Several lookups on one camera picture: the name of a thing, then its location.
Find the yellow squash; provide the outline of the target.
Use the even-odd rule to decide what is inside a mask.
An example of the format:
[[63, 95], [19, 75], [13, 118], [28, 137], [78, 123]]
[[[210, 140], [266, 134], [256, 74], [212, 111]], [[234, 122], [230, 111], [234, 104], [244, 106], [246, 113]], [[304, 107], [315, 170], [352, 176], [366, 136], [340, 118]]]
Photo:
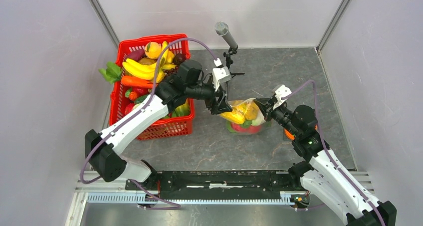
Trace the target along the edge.
[[238, 125], [241, 125], [246, 121], [244, 114], [237, 110], [233, 110], [231, 112], [224, 112], [219, 114], [219, 116], [231, 123]]

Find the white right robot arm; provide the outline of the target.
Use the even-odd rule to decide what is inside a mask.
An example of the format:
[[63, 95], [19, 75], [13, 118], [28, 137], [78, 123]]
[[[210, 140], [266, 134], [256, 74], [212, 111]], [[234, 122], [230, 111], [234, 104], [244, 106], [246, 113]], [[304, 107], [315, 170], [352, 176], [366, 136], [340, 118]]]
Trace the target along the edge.
[[395, 225], [396, 207], [380, 201], [340, 163], [318, 132], [313, 108], [299, 105], [290, 111], [286, 103], [276, 107], [275, 97], [254, 102], [266, 121], [275, 121], [294, 137], [293, 148], [304, 159], [288, 170], [292, 189], [310, 191], [346, 226]]

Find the red toy apple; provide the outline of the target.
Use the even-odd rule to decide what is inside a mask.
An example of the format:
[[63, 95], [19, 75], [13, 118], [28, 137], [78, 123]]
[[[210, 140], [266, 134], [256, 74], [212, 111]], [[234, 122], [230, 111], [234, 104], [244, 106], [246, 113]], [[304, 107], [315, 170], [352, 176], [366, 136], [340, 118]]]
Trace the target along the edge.
[[230, 123], [228, 129], [233, 133], [251, 135], [259, 133], [262, 130], [262, 125], [249, 125], [247, 128], [243, 128], [242, 125]]

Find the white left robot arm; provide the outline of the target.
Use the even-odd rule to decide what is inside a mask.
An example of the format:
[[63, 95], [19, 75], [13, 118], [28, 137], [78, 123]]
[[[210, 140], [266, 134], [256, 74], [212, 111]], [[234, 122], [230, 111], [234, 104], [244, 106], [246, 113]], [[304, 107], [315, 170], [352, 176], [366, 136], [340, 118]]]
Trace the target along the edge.
[[85, 134], [86, 162], [98, 173], [98, 178], [111, 182], [119, 177], [132, 179], [145, 190], [152, 189], [157, 177], [144, 162], [128, 162], [120, 157], [137, 136], [156, 121], [173, 112], [187, 99], [204, 100], [212, 115], [232, 111], [223, 85], [231, 73], [219, 59], [206, 83], [200, 81], [202, 65], [195, 60], [183, 62], [176, 73], [164, 79], [150, 95], [120, 121], [97, 133]]

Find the clear dotted zip bag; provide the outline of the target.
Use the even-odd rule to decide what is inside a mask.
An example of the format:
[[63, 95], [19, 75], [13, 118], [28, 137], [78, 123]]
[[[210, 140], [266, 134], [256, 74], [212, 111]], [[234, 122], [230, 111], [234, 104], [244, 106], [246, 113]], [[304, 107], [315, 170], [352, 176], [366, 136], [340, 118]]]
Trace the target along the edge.
[[264, 119], [254, 98], [234, 100], [229, 104], [232, 111], [221, 113], [219, 116], [226, 120], [225, 126], [230, 133], [254, 135], [271, 127], [272, 123]]

